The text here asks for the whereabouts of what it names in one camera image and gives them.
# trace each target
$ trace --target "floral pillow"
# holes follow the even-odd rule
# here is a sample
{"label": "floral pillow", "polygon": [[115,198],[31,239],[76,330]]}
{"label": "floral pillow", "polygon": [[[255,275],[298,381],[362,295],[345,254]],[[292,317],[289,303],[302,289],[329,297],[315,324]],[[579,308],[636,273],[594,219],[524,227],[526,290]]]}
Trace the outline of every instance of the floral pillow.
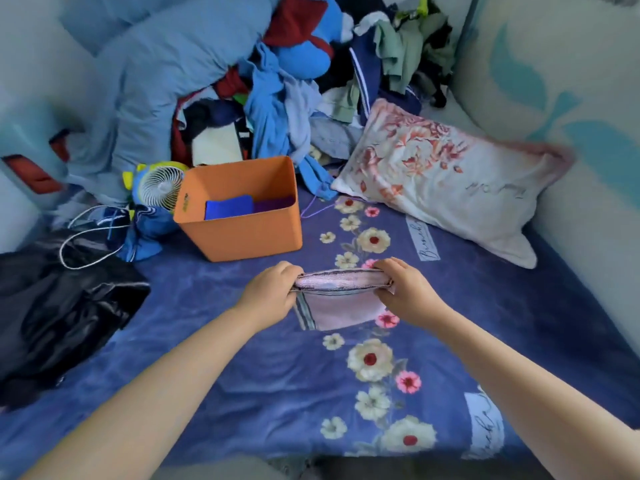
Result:
{"label": "floral pillow", "polygon": [[378,99],[332,188],[386,203],[533,268],[536,255],[522,227],[540,192],[573,161],[566,148],[474,137]]}

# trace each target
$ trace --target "pink flower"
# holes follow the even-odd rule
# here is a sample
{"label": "pink flower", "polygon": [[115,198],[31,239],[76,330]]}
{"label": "pink flower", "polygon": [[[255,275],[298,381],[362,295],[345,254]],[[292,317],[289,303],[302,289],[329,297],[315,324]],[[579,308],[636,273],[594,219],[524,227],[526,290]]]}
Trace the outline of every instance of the pink flower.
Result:
{"label": "pink flower", "polygon": [[389,310],[382,312],[381,315],[378,315],[376,318],[376,325],[380,328],[393,328],[400,323],[400,318],[396,317]]}
{"label": "pink flower", "polygon": [[367,207],[364,215],[366,215],[366,217],[378,217],[380,215],[380,209],[377,207]]}
{"label": "pink flower", "polygon": [[396,376],[396,386],[405,394],[415,394],[422,387],[422,381],[415,372],[402,371]]}
{"label": "pink flower", "polygon": [[375,263],[377,263],[378,261],[376,259],[367,259],[366,261],[364,261],[364,264],[362,265],[363,269],[373,269],[373,265]]}

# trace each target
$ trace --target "fan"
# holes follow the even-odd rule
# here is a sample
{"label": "fan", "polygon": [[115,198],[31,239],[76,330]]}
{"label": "fan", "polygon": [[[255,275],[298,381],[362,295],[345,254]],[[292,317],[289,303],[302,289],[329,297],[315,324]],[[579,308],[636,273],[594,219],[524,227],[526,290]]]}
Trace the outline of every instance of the fan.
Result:
{"label": "fan", "polygon": [[178,162],[160,162],[153,165],[140,164],[135,173],[122,174],[124,185],[131,190],[133,202],[162,207],[173,213],[178,201],[178,192],[189,168]]}

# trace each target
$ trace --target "person's left hand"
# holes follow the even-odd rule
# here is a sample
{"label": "person's left hand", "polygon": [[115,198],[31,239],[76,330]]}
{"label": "person's left hand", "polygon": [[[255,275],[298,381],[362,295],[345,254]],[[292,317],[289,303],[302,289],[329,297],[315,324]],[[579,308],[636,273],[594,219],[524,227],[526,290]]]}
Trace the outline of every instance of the person's left hand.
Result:
{"label": "person's left hand", "polygon": [[287,316],[296,302],[291,287],[303,273],[300,266],[286,261],[265,269],[249,282],[235,309],[249,316],[256,332],[276,324]]}

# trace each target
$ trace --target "orange plastic container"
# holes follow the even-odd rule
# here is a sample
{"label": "orange plastic container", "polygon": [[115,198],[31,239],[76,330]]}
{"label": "orange plastic container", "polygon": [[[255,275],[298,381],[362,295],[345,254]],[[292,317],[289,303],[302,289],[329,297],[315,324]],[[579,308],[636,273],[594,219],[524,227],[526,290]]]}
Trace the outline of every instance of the orange plastic container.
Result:
{"label": "orange plastic container", "polygon": [[[294,197],[286,209],[204,220],[208,200],[251,195],[254,201]],[[289,157],[199,166],[184,176],[173,219],[210,261],[233,261],[302,247],[298,188]]]}

